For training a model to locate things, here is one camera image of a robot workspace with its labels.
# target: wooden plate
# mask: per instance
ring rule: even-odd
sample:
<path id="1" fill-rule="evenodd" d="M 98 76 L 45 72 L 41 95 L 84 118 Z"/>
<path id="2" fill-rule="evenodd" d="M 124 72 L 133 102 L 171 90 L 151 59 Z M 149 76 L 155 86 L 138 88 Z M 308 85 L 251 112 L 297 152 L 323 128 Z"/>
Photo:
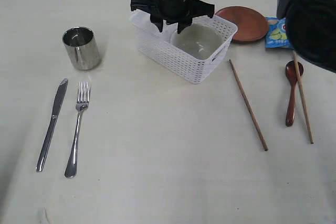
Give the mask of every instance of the wooden plate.
<path id="1" fill-rule="evenodd" d="M 234 42 L 260 40 L 266 36 L 269 29 L 266 18 L 256 10 L 247 7 L 226 7 L 216 12 L 216 15 L 238 26 L 238 32 L 233 37 Z"/>

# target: knife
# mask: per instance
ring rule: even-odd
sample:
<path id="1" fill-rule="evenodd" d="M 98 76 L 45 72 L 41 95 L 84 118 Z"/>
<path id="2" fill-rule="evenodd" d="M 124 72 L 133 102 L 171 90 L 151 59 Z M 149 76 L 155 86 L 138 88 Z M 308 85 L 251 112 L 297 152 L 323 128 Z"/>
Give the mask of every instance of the knife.
<path id="1" fill-rule="evenodd" d="M 47 131 L 46 137 L 44 138 L 41 153 L 40 153 L 40 156 L 38 158 L 37 165 L 36 165 L 36 171 L 37 172 L 42 172 L 44 164 L 46 162 L 51 138 L 53 137 L 54 128 L 55 128 L 55 125 L 56 125 L 56 122 L 57 122 L 59 111 L 61 110 L 61 106 L 62 106 L 62 103 L 63 103 L 65 93 L 67 91 L 67 86 L 68 86 L 68 79 L 65 78 L 60 83 L 60 85 L 57 89 L 57 93 L 55 95 L 55 100 L 54 100 L 53 113 L 51 114 L 51 119 L 50 119 L 48 131 Z"/>

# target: white bowl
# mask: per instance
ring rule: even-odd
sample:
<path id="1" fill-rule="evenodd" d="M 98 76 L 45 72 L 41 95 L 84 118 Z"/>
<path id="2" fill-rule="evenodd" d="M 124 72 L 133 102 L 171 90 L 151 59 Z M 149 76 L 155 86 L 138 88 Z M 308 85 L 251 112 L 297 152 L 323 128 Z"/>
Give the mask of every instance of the white bowl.
<path id="1" fill-rule="evenodd" d="M 223 38 L 214 29 L 192 24 L 180 34 L 175 31 L 170 43 L 199 60 L 206 60 L 223 44 Z"/>

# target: snack package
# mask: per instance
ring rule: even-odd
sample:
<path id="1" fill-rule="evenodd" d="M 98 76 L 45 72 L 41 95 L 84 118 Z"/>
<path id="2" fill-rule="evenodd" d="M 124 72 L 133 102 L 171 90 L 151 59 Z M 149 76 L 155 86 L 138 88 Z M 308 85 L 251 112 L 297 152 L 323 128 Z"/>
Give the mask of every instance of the snack package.
<path id="1" fill-rule="evenodd" d="M 266 35 L 266 48 L 292 48 L 286 35 L 286 19 L 266 18 L 269 23 L 269 31 Z"/>

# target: wooden spoon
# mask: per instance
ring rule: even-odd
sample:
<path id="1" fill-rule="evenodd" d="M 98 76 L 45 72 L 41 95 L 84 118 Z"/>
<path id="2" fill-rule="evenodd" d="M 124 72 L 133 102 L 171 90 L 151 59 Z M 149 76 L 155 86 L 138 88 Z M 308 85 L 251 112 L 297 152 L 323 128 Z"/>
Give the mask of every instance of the wooden spoon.
<path id="1" fill-rule="evenodd" d="M 300 75 L 302 76 L 303 65 L 299 62 L 298 64 L 299 64 Z M 295 116 L 295 86 L 296 86 L 296 83 L 298 82 L 298 78 L 296 76 L 296 71 L 295 71 L 295 63 L 293 60 L 287 63 L 286 65 L 286 77 L 289 80 L 289 83 L 291 86 L 290 99 L 289 99 L 287 116 L 286 116 L 286 126 L 292 126 L 294 123 L 294 116 Z"/>

